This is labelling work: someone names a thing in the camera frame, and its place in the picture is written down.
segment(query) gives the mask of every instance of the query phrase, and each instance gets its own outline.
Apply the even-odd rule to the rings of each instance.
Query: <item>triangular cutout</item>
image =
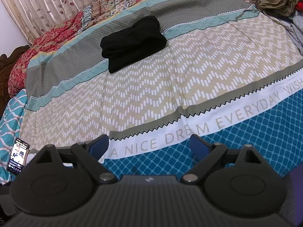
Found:
[[[40,156],[40,158],[37,160],[37,164],[41,164],[41,163],[50,163],[52,162],[52,156],[51,153],[49,151],[45,151],[44,154],[42,154]]]
[[[245,162],[248,162],[248,163],[257,163],[257,164],[261,164],[261,161],[258,159],[258,157],[255,155],[254,152],[252,152],[251,150],[248,150],[246,152],[246,155],[245,155],[245,159],[244,159]]]

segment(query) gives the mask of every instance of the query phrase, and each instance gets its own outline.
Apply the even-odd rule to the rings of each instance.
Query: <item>folded black cloth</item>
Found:
[[[146,16],[131,27],[102,38],[102,56],[109,59],[109,72],[114,73],[165,48],[166,38],[160,33],[155,16]]]

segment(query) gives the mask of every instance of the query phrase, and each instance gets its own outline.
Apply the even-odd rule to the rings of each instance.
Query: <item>silver bolt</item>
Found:
[[[102,174],[100,174],[99,178],[102,181],[110,181],[110,180],[113,180],[115,178],[115,175],[112,174],[112,173],[102,173]]]
[[[196,180],[198,180],[198,176],[195,175],[195,174],[185,174],[183,176],[183,180],[186,181],[186,182],[194,182]]]

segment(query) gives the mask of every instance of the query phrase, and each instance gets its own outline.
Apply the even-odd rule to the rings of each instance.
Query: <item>carved wooden bed frame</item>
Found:
[[[10,57],[7,57],[6,54],[2,54],[0,56],[0,119],[4,113],[7,103],[10,100],[8,81],[11,70],[21,55],[24,54],[29,48],[29,45],[21,46],[16,48]]]

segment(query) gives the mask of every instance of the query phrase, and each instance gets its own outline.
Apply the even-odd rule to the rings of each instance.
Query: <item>wall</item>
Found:
[[[6,54],[9,57],[15,48],[27,44],[27,40],[0,0],[0,55]]]

